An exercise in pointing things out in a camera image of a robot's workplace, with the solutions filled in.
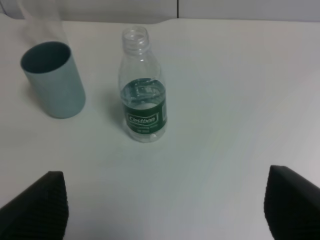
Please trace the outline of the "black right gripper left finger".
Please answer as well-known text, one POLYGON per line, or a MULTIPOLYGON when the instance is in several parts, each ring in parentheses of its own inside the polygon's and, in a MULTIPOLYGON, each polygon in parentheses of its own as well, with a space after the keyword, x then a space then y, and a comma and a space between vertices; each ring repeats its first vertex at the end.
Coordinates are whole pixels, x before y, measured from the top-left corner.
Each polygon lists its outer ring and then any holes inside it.
POLYGON ((62 171, 49 171, 0 209, 2 240, 62 240, 69 219, 62 171))

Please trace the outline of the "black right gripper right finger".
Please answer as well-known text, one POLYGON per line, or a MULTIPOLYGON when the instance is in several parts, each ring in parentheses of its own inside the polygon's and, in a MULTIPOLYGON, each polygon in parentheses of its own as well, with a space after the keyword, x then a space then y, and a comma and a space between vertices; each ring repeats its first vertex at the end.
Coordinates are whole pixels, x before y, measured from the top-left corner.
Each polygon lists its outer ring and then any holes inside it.
POLYGON ((263 210, 275 240, 320 238, 320 188, 286 166, 270 166, 263 210))

